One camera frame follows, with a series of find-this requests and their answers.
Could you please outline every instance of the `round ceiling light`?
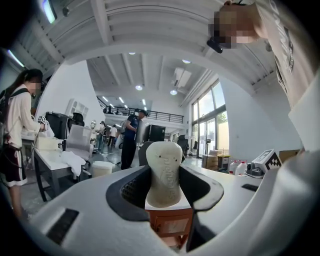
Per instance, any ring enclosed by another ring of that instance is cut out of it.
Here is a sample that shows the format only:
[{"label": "round ceiling light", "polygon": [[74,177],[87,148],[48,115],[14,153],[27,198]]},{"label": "round ceiling light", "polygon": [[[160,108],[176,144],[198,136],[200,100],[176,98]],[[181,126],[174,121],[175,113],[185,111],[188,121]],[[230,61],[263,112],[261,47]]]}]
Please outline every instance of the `round ceiling light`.
[{"label": "round ceiling light", "polygon": [[143,87],[141,85],[136,85],[135,88],[138,90],[138,91],[142,91]]}]

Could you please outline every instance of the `black pants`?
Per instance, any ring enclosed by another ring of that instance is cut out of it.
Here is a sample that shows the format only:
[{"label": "black pants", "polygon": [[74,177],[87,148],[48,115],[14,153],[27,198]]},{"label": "black pants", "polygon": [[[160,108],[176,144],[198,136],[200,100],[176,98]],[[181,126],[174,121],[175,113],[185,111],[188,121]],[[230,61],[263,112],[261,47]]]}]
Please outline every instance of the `black pants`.
[{"label": "black pants", "polygon": [[121,154],[121,170],[130,168],[135,157],[136,147],[134,139],[124,138]]},{"label": "black pants", "polygon": [[109,137],[108,147],[110,146],[110,143],[111,143],[111,147],[113,147],[115,145],[115,137],[113,137],[113,136]]}]

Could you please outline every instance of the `trash bin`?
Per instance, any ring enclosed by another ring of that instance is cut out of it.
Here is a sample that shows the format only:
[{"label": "trash bin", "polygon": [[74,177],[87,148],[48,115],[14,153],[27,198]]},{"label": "trash bin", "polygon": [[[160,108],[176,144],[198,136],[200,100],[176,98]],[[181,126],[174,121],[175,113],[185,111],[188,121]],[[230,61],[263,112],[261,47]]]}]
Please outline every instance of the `trash bin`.
[{"label": "trash bin", "polygon": [[92,176],[98,177],[112,173],[112,168],[115,165],[111,162],[94,161],[92,164]]}]

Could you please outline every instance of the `dark blue shirt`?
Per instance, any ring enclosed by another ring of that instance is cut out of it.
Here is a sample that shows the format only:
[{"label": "dark blue shirt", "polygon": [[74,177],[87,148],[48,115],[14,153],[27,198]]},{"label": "dark blue shirt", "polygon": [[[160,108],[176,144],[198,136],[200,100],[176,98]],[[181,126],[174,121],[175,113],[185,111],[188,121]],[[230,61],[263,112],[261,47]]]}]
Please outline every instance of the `dark blue shirt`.
[{"label": "dark blue shirt", "polygon": [[[127,120],[130,121],[130,125],[133,128],[136,128],[136,129],[138,128],[139,120],[136,115],[134,115],[134,114],[130,115]],[[134,140],[135,136],[136,136],[136,133],[133,130],[125,128],[125,131],[124,131],[124,138],[125,139]]]}]

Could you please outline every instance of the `black shorts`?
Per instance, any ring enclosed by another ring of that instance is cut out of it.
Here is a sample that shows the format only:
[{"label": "black shorts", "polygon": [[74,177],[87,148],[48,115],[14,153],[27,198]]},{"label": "black shorts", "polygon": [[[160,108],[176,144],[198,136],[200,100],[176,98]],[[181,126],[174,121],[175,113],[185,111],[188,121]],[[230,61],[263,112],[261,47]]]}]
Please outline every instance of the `black shorts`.
[{"label": "black shorts", "polygon": [[0,156],[0,173],[2,181],[8,187],[27,183],[21,150],[4,145]]}]

